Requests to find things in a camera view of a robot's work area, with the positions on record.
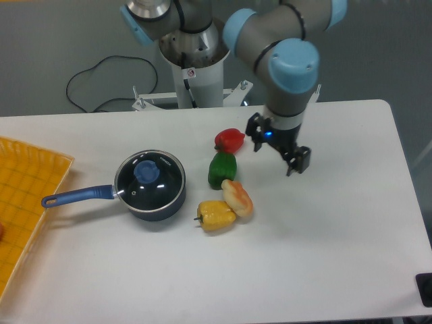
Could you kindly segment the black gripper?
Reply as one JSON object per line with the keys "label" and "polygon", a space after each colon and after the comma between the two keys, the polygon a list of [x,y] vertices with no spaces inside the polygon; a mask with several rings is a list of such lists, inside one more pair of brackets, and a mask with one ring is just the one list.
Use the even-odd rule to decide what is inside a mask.
{"label": "black gripper", "polygon": [[288,164],[287,176],[293,172],[302,174],[310,165],[311,149],[307,146],[298,146],[297,137],[301,125],[287,130],[278,129],[271,124],[271,119],[259,113],[252,115],[246,124],[245,134],[254,143],[254,152],[258,152],[266,142],[277,150]]}

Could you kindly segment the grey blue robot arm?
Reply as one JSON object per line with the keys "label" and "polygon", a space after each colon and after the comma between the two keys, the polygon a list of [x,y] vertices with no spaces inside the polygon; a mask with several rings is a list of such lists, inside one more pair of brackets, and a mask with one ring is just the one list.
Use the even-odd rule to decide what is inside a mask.
{"label": "grey blue robot arm", "polygon": [[157,43],[173,69],[182,108],[217,107],[223,101],[223,62],[229,55],[247,65],[265,85],[262,113],[247,123],[255,149],[268,144],[302,173],[311,150],[297,137],[308,101],[317,89],[319,53],[308,41],[346,15],[346,1],[280,1],[258,14],[239,9],[226,22],[210,1],[126,1],[121,15],[141,45]]}

